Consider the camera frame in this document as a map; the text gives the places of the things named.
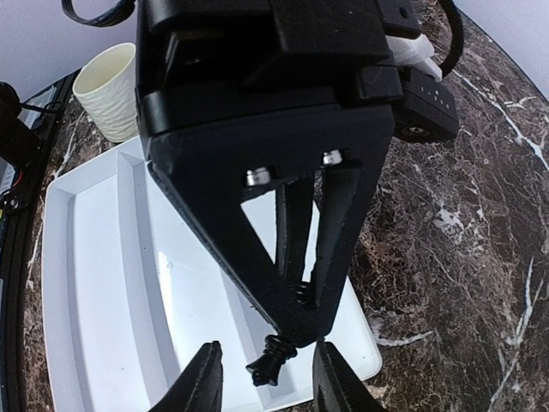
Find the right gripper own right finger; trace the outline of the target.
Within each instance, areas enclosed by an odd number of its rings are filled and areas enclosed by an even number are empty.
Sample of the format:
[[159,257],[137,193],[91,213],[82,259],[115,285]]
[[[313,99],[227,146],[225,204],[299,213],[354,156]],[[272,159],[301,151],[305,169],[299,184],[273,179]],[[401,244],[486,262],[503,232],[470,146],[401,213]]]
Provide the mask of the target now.
[[321,412],[381,411],[335,345],[318,341],[312,364],[313,410]]

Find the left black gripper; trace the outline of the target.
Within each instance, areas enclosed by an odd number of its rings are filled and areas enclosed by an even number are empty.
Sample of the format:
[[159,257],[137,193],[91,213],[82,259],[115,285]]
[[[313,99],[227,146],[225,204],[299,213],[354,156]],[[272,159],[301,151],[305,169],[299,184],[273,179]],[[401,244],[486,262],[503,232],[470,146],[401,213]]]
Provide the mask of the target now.
[[338,85],[388,64],[388,37],[417,39],[408,1],[141,1],[144,136],[332,103]]

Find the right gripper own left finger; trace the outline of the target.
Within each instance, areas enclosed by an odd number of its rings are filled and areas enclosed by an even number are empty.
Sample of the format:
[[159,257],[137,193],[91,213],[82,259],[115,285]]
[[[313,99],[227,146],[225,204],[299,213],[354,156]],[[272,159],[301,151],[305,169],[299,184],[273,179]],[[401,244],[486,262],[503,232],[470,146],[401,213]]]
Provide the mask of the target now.
[[204,343],[167,393],[150,412],[221,411],[222,350],[218,341]]

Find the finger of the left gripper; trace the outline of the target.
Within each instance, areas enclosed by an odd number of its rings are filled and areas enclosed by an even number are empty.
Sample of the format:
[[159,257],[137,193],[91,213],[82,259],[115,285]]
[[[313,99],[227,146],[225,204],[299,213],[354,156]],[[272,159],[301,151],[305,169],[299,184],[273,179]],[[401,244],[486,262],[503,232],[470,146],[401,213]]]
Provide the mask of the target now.
[[[303,348],[330,333],[395,129],[388,105],[313,106],[153,137],[149,170],[189,228],[273,328]],[[316,173],[298,301],[275,264],[275,191]]]
[[292,288],[311,288],[304,281],[305,258],[311,231],[316,173],[308,173],[275,191],[276,249],[279,274]]

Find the black queen chess piece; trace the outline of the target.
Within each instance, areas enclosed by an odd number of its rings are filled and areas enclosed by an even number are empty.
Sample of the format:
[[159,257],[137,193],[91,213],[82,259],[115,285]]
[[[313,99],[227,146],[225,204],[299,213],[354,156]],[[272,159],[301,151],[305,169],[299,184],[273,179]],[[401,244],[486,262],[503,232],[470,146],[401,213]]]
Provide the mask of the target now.
[[[295,283],[292,290],[302,306],[311,306],[314,293],[309,282]],[[264,341],[262,355],[246,367],[255,387],[277,386],[281,367],[298,354],[297,348],[281,335],[268,335]]]

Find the white plastic tray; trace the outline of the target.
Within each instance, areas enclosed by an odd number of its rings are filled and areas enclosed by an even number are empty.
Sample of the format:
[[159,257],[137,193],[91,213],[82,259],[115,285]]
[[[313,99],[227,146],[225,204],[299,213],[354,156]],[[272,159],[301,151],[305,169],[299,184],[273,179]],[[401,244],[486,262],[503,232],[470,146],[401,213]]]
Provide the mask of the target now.
[[147,411],[217,341],[225,411],[310,401],[313,347],[256,387],[272,327],[151,179],[132,139],[54,180],[42,239],[45,350],[58,411]]

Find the cream ceramic mug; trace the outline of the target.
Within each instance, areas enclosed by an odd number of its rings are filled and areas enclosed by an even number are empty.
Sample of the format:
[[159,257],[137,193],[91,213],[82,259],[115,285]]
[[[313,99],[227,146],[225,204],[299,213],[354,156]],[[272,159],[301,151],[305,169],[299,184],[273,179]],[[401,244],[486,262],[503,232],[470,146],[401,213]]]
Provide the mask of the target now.
[[114,143],[139,134],[136,113],[136,45],[114,45],[89,61],[72,91],[103,137]]

